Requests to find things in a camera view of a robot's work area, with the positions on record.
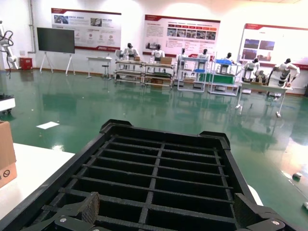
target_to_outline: red box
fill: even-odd
[[[32,58],[19,58],[19,65],[22,70],[31,70],[32,67]]]

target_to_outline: white table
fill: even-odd
[[[281,93],[282,94],[281,105],[280,105],[279,111],[276,112],[276,116],[278,118],[281,118],[280,111],[281,111],[282,104],[283,104],[283,101],[284,101],[284,98],[285,98],[285,93],[286,93],[287,90],[292,90],[292,88],[286,88],[286,87],[280,88],[280,87],[271,87],[271,86],[257,85],[257,84],[251,84],[251,83],[242,83],[242,90],[241,90],[241,93],[240,93],[239,100],[237,102],[237,106],[235,107],[236,109],[238,109],[241,106],[240,101],[241,101],[242,91],[243,91],[244,88]]]
[[[90,61],[100,61],[100,62],[104,62],[107,63],[107,65],[109,66],[109,64],[111,63],[112,58],[109,57],[87,57],[88,59],[88,76],[87,78],[91,78],[92,76],[90,75]]]
[[[0,188],[0,219],[28,197],[74,154],[14,143],[17,178]]]

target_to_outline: photo on poster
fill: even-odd
[[[275,42],[272,41],[261,41],[260,43],[260,49],[261,50],[274,50]]]
[[[207,40],[215,40],[216,39],[216,32],[209,32],[209,31],[207,31],[206,39]]]
[[[91,18],[91,26],[100,26],[102,27],[102,19],[101,18]]]
[[[244,49],[242,59],[253,60],[257,56],[257,50]]]
[[[177,30],[174,28],[168,28],[167,29],[167,36],[176,37],[177,36]]]
[[[185,29],[178,29],[177,30],[177,37],[185,38],[186,37],[186,30]]]
[[[202,30],[197,30],[197,39],[205,39],[206,36],[206,31],[202,31]]]
[[[271,52],[270,51],[257,51],[257,58],[259,61],[270,62],[271,61]]]
[[[195,30],[187,30],[187,34],[186,34],[187,38],[195,39],[196,35],[197,35],[197,31],[195,31]]]
[[[258,49],[260,40],[245,39],[244,48]]]
[[[54,23],[68,24],[68,16],[54,15],[53,19],[54,19]]]
[[[161,45],[161,41],[159,39],[149,38],[149,40],[145,43],[145,48],[149,50],[156,50],[158,44]]]

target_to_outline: cardboard box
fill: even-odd
[[[160,59],[160,63],[161,64],[171,65],[172,58],[171,57],[163,57],[163,58]]]
[[[254,84],[254,85],[263,85],[263,83],[262,82],[250,82],[250,84]]]
[[[163,80],[161,79],[155,79],[155,78],[152,78],[151,79],[151,83],[153,84],[163,84]],[[162,85],[151,85],[151,87],[154,87],[154,88],[162,88],[163,86]]]
[[[0,188],[17,177],[15,162],[10,123],[0,121]]]

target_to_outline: green panel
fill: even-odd
[[[212,81],[212,76],[213,74],[207,73],[206,82]],[[204,81],[204,74],[201,74],[199,79],[200,81]],[[234,84],[234,78],[215,74],[214,83]]]

